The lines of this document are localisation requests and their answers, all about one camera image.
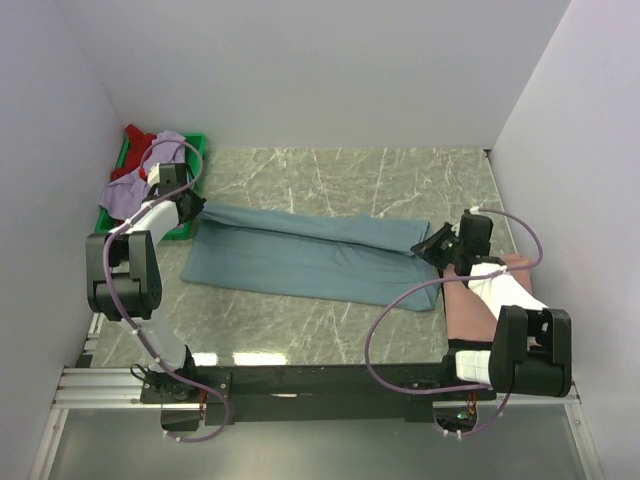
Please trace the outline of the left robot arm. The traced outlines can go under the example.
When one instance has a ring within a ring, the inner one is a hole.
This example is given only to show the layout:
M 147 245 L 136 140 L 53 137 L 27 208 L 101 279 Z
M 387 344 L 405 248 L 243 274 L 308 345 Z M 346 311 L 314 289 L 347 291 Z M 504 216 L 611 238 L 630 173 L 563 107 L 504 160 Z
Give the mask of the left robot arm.
M 163 289 L 156 246 L 175 227 L 193 220 L 204 203 L 191 190 L 149 200 L 120 226 L 93 233 L 85 242 L 89 307 L 133 337 L 148 364 L 145 381 L 164 384 L 179 402 L 197 395 L 200 378 L 189 347 L 160 309 Z

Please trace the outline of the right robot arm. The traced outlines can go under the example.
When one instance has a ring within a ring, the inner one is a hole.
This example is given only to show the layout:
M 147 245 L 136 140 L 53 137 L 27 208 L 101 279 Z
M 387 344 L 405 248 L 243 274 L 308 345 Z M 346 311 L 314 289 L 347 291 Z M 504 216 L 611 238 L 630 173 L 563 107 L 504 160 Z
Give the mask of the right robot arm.
M 493 222 L 465 214 L 446 223 L 411 252 L 437 269 L 451 266 L 489 310 L 496 327 L 489 349 L 456 349 L 441 371 L 444 395 L 460 399 L 474 383 L 500 393 L 564 397 L 572 384 L 571 318 L 536 300 L 506 262 L 490 255 Z

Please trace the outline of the blue t-shirt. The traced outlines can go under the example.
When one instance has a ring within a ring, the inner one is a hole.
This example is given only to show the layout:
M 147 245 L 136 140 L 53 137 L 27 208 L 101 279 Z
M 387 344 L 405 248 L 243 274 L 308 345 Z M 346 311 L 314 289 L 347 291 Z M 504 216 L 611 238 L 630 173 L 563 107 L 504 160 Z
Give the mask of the blue t-shirt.
M 426 220 L 330 217 L 207 204 L 186 264 L 185 282 L 285 296 L 431 311 L 438 298 L 431 265 L 412 253 Z

